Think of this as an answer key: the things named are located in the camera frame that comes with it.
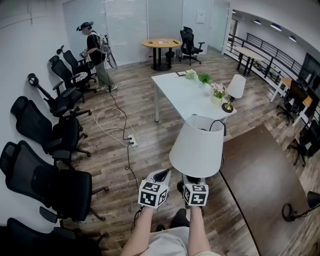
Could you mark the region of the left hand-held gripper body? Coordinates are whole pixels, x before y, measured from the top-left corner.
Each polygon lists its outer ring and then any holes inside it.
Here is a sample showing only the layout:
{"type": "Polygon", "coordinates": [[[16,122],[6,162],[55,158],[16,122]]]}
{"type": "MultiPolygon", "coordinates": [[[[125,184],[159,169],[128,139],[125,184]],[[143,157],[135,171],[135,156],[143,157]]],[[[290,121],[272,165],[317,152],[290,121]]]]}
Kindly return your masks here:
{"type": "Polygon", "coordinates": [[[138,191],[138,204],[157,209],[167,199],[169,187],[164,182],[152,182],[147,178],[141,181],[138,191]]]}

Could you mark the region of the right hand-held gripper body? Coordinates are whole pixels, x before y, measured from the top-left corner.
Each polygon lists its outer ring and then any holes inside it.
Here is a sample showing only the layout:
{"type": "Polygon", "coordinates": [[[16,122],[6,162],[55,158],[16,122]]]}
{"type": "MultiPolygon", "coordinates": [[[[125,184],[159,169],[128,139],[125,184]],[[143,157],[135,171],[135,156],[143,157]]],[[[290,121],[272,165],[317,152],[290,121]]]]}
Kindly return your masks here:
{"type": "Polygon", "coordinates": [[[183,186],[183,199],[188,206],[205,206],[208,195],[209,186],[206,184],[185,184],[183,186]]]}

